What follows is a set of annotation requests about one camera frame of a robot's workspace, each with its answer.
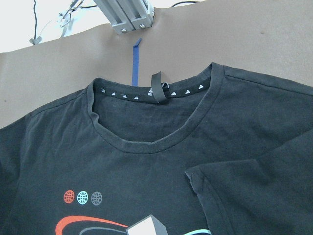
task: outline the shoulder seam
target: shoulder seam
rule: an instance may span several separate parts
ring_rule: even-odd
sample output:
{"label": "shoulder seam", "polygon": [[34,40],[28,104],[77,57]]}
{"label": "shoulder seam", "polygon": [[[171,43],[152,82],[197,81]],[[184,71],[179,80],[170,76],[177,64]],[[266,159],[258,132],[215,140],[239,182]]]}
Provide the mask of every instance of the shoulder seam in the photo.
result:
{"label": "shoulder seam", "polygon": [[34,115],[32,114],[34,111],[31,112],[31,113],[29,113],[29,114],[30,114],[30,116],[33,118],[33,117],[35,117],[36,115],[38,115],[38,114],[40,114],[40,113],[42,113],[42,112],[44,112],[44,111],[46,111],[46,110],[54,109],[54,108],[59,107],[59,106],[61,106],[61,105],[67,104],[67,103],[69,103],[69,102],[71,102],[71,101],[73,101],[73,100],[79,98],[80,96],[82,96],[82,95],[84,95],[84,94],[86,94],[86,89],[85,89],[85,91],[84,91],[83,93],[81,93],[79,96],[77,96],[77,97],[75,97],[75,98],[73,98],[73,99],[67,100],[66,102],[64,102],[64,103],[62,103],[62,104],[58,104],[58,105],[55,105],[55,106],[53,106],[53,107],[46,108],[46,109],[44,109],[44,110],[39,111],[38,113],[36,113],[36,114],[34,114]]}
{"label": "shoulder seam", "polygon": [[307,93],[297,92],[297,91],[288,90],[288,89],[284,89],[284,88],[277,87],[277,86],[270,86],[270,85],[268,85],[268,84],[264,84],[264,83],[260,83],[260,82],[251,81],[251,80],[244,79],[244,78],[241,78],[241,77],[235,77],[235,76],[231,76],[231,75],[227,75],[227,74],[226,74],[225,76],[227,76],[227,77],[232,77],[232,78],[236,78],[236,79],[243,80],[243,81],[247,81],[247,82],[252,82],[252,83],[260,84],[260,85],[263,85],[263,86],[266,86],[266,87],[272,87],[272,88],[280,89],[280,90],[287,91],[287,92],[293,92],[293,93],[297,93],[297,94],[304,94],[304,95],[308,95],[308,96],[313,96],[313,94],[307,94]]}

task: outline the black fabric loop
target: black fabric loop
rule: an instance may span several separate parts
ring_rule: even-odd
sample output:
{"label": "black fabric loop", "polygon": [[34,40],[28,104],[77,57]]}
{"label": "black fabric loop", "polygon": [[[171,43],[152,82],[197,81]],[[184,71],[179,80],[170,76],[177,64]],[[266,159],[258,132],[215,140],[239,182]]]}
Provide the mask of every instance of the black fabric loop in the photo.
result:
{"label": "black fabric loop", "polygon": [[151,89],[152,95],[158,103],[164,103],[167,101],[161,84],[161,71],[152,75]]}

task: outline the metal bracket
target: metal bracket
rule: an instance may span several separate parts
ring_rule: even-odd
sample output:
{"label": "metal bracket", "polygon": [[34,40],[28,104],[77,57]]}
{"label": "metal bracket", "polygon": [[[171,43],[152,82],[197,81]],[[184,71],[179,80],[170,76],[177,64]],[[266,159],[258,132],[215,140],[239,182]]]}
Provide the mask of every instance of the metal bracket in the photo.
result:
{"label": "metal bracket", "polygon": [[69,6],[69,9],[67,11],[64,12],[60,12],[59,13],[59,24],[60,27],[64,27],[65,25],[67,25],[70,22],[70,15],[72,14],[72,12],[74,12],[78,7],[80,7],[80,5],[83,3],[84,0],[73,0],[71,5]]}
{"label": "metal bracket", "polygon": [[151,27],[154,8],[147,0],[94,0],[118,33]]}

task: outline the blue tape strip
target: blue tape strip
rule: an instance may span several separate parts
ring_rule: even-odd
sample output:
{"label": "blue tape strip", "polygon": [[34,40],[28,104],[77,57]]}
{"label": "blue tape strip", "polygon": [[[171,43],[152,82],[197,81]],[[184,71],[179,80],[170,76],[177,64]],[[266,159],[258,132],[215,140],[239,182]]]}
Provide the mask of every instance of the blue tape strip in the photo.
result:
{"label": "blue tape strip", "polygon": [[138,86],[138,76],[139,76],[139,44],[141,38],[133,46],[133,78],[132,86]]}

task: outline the graphic print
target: graphic print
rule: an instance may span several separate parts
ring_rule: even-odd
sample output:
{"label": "graphic print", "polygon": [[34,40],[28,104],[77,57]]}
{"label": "graphic print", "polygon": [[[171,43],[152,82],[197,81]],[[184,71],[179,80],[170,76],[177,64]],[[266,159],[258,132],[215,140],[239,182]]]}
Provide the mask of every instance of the graphic print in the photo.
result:
{"label": "graphic print", "polygon": [[99,206],[100,203],[102,201],[102,195],[100,192],[94,192],[91,195],[91,202],[95,205],[95,206]]}
{"label": "graphic print", "polygon": [[72,203],[74,201],[74,198],[75,198],[75,193],[72,191],[72,190],[68,190],[64,193],[64,201],[66,203]]}
{"label": "graphic print", "polygon": [[[117,233],[122,233],[122,234],[127,234],[127,235],[140,235],[142,232],[144,234],[156,234],[156,235],[168,235],[165,230],[160,231],[160,224],[157,226],[154,226],[153,223],[150,223],[147,225],[147,222],[150,220],[154,220],[155,223],[155,217],[153,215],[149,215],[148,217],[144,218],[143,220],[135,223],[134,225],[128,227],[127,225],[116,223],[114,221],[106,220],[106,219],[101,219],[101,218],[95,218],[95,217],[89,217],[89,216],[67,216],[59,221],[57,226],[55,227],[55,235],[64,235],[63,234],[63,229],[72,223],[76,222],[101,222],[105,224],[111,224],[111,225],[116,225],[121,227],[120,230],[118,229],[112,229],[112,228],[106,228],[106,227],[87,227],[84,228],[83,230],[80,231],[79,235],[83,235],[84,232],[90,231],[90,230],[103,230],[104,233],[103,235],[107,234],[105,231],[114,231]],[[211,232],[207,229],[199,229],[199,230],[194,230],[192,232],[186,233],[184,235],[195,235],[195,234],[209,234],[212,235]]]}
{"label": "graphic print", "polygon": [[[86,191],[81,191],[77,194],[77,202],[81,205],[84,205],[88,201],[88,193]],[[73,190],[67,190],[63,195],[63,200],[70,204],[75,199],[75,192]],[[93,205],[98,206],[102,202],[102,194],[98,191],[94,192],[90,198]],[[98,230],[100,234],[108,235],[112,234],[112,232],[117,234],[126,234],[126,235],[141,235],[141,234],[155,234],[155,235],[170,235],[167,233],[165,226],[158,221],[153,215],[149,215],[146,218],[140,220],[139,222],[133,224],[132,226],[127,226],[124,224],[120,224],[114,221],[90,217],[90,216],[81,216],[81,215],[72,215],[67,216],[61,219],[55,227],[56,235],[67,235],[63,234],[63,230],[67,225],[83,222],[79,225],[79,229],[75,232],[75,234],[84,235],[84,233],[88,233],[88,231]],[[95,222],[105,223],[106,226],[95,227]],[[196,234],[209,234],[211,232],[207,229],[199,229],[194,230],[192,232],[186,233],[184,235],[196,235]]]}
{"label": "graphic print", "polygon": [[86,191],[81,191],[78,195],[77,195],[77,201],[79,204],[84,205],[87,203],[88,201],[88,193]]}

